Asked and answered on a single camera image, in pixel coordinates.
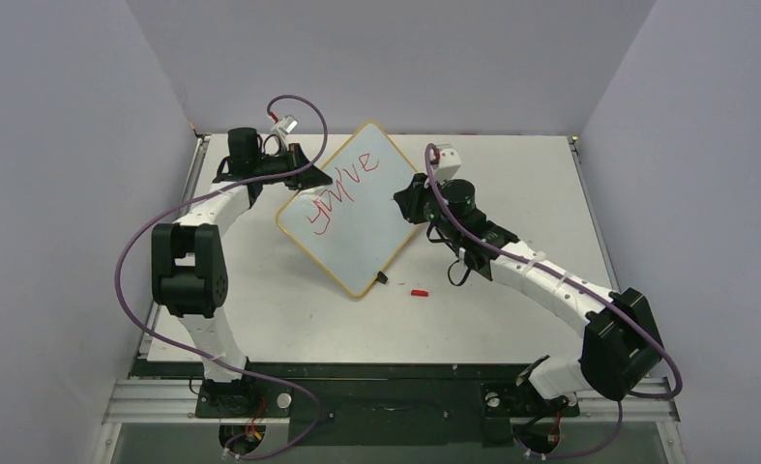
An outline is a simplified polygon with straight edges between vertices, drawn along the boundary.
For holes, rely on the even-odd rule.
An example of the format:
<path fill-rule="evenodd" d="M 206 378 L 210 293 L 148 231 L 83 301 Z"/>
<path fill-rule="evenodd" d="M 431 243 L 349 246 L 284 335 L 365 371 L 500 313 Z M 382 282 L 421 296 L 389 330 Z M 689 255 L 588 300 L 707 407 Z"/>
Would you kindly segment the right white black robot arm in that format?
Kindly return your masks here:
<path fill-rule="evenodd" d="M 449 180 L 432 188 L 424 173 L 393 195 L 402 217 L 437 234 L 468 273 L 510 287 L 568 325 L 582 340 L 571 355 L 544 355 L 516 378 L 515 399 L 529 413 L 571 403 L 594 391 L 621 401 L 663 358 L 663 343 L 647 298 L 617 293 L 573 275 L 490 220 L 472 183 Z"/>

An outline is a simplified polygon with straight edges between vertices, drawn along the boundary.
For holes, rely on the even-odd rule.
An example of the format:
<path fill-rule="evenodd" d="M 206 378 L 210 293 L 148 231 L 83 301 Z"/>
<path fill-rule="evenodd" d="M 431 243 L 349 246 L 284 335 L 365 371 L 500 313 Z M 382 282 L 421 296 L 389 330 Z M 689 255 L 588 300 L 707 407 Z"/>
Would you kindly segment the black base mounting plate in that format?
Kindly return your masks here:
<path fill-rule="evenodd" d="M 523 364 L 360 364 L 253 362 L 248 377 L 261 405 L 231 416 L 201 404 L 195 415 L 222 420 L 219 435 L 237 452 L 273 437 L 269 420 L 285 420 L 303 446 L 503 447 L 518 437 L 540 445 L 559 440 L 558 419 L 575 418 L 574 400 L 526 410 L 518 396 Z"/>

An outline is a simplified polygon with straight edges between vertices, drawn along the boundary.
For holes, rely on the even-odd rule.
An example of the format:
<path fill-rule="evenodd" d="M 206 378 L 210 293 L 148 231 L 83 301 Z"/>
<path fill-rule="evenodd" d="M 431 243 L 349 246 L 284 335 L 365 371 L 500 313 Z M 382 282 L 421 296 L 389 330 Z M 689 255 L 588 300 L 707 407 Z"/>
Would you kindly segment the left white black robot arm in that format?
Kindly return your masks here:
<path fill-rule="evenodd" d="M 261 405 L 258 388 L 244 375 L 248 358 L 234 339 L 223 309 L 229 276 L 221 238 L 256 202 L 263 188 L 283 184 L 293 191 L 327 187 L 333 179 L 297 143 L 278 138 L 269 154 L 254 128 L 227 134 L 228 154 L 213 180 L 212 197 L 173 223 L 151 233 L 152 294 L 187 330 L 203 365 L 200 402 L 231 416 Z"/>

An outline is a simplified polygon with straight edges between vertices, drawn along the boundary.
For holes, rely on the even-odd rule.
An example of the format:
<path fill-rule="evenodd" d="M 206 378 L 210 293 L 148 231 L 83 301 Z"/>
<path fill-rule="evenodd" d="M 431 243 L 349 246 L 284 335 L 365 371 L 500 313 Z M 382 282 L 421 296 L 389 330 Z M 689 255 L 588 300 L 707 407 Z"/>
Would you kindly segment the aluminium rail frame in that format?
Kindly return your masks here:
<path fill-rule="evenodd" d="M 304 374 L 289 386 L 257 382 L 249 406 L 231 411 L 195 380 L 130 379 L 115 385 L 93 461 L 262 463 L 310 461 L 336 451 L 402 461 L 437 451 L 462 461 L 497 455 L 526 463 L 532 432 L 549 463 L 683 463 L 675 404 L 661 379 L 622 402 L 585 391 L 564 411 L 528 410 L 503 375 L 378 371 Z"/>

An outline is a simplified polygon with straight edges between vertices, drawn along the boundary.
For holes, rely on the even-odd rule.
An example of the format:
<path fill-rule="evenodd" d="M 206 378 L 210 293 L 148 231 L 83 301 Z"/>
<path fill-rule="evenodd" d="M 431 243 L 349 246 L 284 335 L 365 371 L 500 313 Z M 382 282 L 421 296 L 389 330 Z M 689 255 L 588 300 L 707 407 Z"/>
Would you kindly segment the yellow framed whiteboard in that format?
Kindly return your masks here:
<path fill-rule="evenodd" d="M 362 297 L 413 237 L 394 194 L 416 166 L 381 126 L 363 124 L 323 163 L 333 182 L 295 194 L 276 214 L 281 231 L 347 295 Z"/>

